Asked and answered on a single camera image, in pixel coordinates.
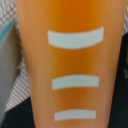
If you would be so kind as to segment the grey green-padded gripper finger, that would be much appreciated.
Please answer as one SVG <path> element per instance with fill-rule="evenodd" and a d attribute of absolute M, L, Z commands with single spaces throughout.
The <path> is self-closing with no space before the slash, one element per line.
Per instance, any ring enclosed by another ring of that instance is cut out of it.
<path fill-rule="evenodd" d="M 0 27 L 0 123 L 5 116 L 5 106 L 12 86 L 18 76 L 20 45 L 15 23 Z"/>

